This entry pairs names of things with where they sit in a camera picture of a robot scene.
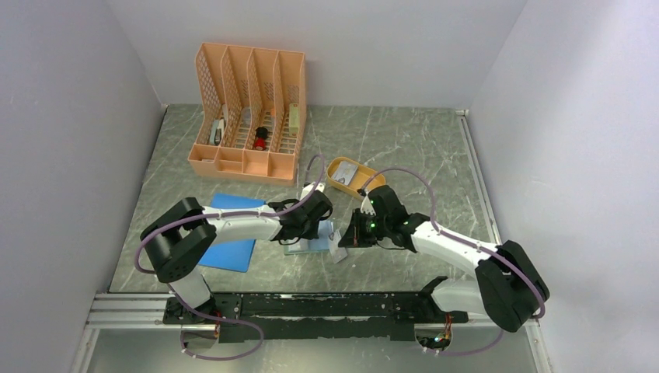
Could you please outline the yellow oval tray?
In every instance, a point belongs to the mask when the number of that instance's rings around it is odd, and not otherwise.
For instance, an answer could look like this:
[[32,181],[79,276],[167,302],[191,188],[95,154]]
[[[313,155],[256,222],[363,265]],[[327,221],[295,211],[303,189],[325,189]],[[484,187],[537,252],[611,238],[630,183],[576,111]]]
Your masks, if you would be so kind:
[[[336,181],[333,181],[331,176],[335,168],[338,166],[338,164],[341,161],[349,161],[353,162],[358,165],[358,170],[352,179],[352,182],[350,183],[349,186],[344,186]],[[382,185],[386,184],[386,180],[383,174],[380,174],[376,176],[367,186],[364,186],[364,184],[373,176],[376,174],[376,171],[360,164],[359,162],[349,159],[347,157],[337,157],[334,160],[332,160],[329,164],[329,166],[326,169],[326,175],[327,175],[327,183],[333,187],[336,190],[339,190],[347,195],[350,195],[353,198],[356,198],[358,200],[362,200],[364,197],[359,193],[359,190],[363,190],[364,192],[368,192],[376,187],[380,187]]]

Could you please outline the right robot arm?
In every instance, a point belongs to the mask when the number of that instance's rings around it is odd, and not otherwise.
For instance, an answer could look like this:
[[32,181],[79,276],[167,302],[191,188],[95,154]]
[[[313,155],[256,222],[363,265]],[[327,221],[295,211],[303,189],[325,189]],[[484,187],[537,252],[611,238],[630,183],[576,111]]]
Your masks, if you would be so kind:
[[343,248],[371,247],[389,239],[396,249],[436,257],[466,278],[441,280],[427,287],[420,314],[430,322],[448,312],[486,315],[513,333],[541,317],[550,293],[522,246],[482,242],[439,225],[422,213],[410,213],[387,185],[368,193],[354,209],[338,243]]

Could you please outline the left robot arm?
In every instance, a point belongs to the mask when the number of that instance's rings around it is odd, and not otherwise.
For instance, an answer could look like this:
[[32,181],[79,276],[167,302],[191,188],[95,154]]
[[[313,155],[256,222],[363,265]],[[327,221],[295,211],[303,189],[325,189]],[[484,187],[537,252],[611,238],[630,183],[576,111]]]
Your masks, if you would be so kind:
[[168,285],[194,322],[207,322],[214,315],[215,301],[197,266],[211,246],[250,239],[280,243],[315,239],[319,223],[332,211],[332,202],[318,190],[301,200],[242,209],[203,207],[196,198],[187,197],[142,232],[138,253],[145,253],[152,267],[140,271]]

